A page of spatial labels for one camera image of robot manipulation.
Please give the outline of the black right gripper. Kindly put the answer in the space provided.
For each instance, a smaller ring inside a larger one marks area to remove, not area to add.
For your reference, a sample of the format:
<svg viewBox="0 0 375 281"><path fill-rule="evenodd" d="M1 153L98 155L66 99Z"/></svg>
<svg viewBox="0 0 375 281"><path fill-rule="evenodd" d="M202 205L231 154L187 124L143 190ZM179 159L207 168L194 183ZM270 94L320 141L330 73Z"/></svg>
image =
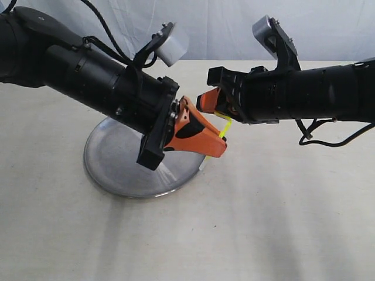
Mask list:
<svg viewBox="0 0 375 281"><path fill-rule="evenodd" d="M207 85L214 89L200 94L196 108L203 113L218 112L242 124L277 124L275 118L260 119L250 112L254 96L248 86L248 74L223 66L208 70Z"/></svg>

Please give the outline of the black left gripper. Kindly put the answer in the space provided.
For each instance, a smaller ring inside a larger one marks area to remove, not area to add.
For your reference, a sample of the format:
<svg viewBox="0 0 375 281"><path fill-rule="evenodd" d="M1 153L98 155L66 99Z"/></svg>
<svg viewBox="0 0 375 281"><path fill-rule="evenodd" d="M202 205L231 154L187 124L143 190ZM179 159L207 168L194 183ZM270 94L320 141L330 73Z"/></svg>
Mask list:
<svg viewBox="0 0 375 281"><path fill-rule="evenodd" d="M165 145L178 89L178 83L167 76L154 78L135 68L125 69L115 84L118 105L113 118L142 134L137 163L149 170L161 164L163 150L220 157L227 149L220 131L185 95L179 100L174 136Z"/></svg>

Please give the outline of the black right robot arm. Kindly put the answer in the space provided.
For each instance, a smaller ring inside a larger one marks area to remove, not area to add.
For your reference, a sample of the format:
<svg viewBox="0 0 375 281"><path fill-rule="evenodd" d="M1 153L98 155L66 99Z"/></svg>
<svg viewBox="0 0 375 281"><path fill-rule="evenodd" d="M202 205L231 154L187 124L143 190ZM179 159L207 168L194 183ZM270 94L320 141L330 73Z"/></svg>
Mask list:
<svg viewBox="0 0 375 281"><path fill-rule="evenodd" d="M198 96L196 108L244 124L320 118L374 122L373 59L309 70L259 66L244 73L214 67L207 84L213 89Z"/></svg>

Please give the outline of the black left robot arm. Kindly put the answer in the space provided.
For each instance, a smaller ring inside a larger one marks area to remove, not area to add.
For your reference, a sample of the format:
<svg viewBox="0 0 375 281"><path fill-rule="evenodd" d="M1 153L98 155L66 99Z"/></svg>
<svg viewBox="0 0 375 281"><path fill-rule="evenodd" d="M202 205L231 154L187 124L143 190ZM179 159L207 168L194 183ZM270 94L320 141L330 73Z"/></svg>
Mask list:
<svg viewBox="0 0 375 281"><path fill-rule="evenodd" d="M48 86L142 135L138 164L155 170L166 151L220 157L227 143L178 84L144 72L150 54L171 66L188 39L169 22L133 59L93 36L80 36L55 18L10 5L1 13L1 82Z"/></svg>

